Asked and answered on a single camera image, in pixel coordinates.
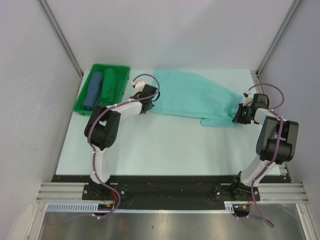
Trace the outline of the teal t shirt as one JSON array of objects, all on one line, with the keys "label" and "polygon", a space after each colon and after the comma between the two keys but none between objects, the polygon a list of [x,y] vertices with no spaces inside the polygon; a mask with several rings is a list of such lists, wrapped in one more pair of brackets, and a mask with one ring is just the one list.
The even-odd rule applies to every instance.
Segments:
[{"label": "teal t shirt", "polygon": [[180,70],[155,70],[160,97],[157,114],[199,119],[204,127],[232,128],[244,97],[199,74]]}]

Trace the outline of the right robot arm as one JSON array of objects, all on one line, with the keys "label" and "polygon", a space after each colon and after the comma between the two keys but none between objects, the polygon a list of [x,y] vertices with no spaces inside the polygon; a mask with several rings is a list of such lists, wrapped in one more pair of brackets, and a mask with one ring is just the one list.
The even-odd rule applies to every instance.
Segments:
[{"label": "right robot arm", "polygon": [[232,180],[230,194],[237,201],[255,197],[255,189],[263,177],[275,166],[293,159],[299,131],[297,122],[285,120],[269,109],[270,101],[266,94],[246,91],[243,95],[245,100],[238,105],[232,122],[258,124],[261,131],[255,147],[256,157]]}]

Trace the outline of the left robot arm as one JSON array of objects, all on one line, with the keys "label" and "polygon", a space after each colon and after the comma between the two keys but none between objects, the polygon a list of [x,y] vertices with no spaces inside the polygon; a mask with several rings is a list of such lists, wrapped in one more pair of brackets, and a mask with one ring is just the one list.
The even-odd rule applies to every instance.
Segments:
[{"label": "left robot arm", "polygon": [[93,194],[100,200],[110,196],[111,188],[105,184],[110,178],[110,171],[104,155],[115,143],[120,123],[127,118],[145,114],[153,108],[152,98],[159,90],[149,84],[138,88],[135,95],[127,101],[112,106],[97,105],[84,130],[84,135],[92,148],[92,173],[89,185]]}]

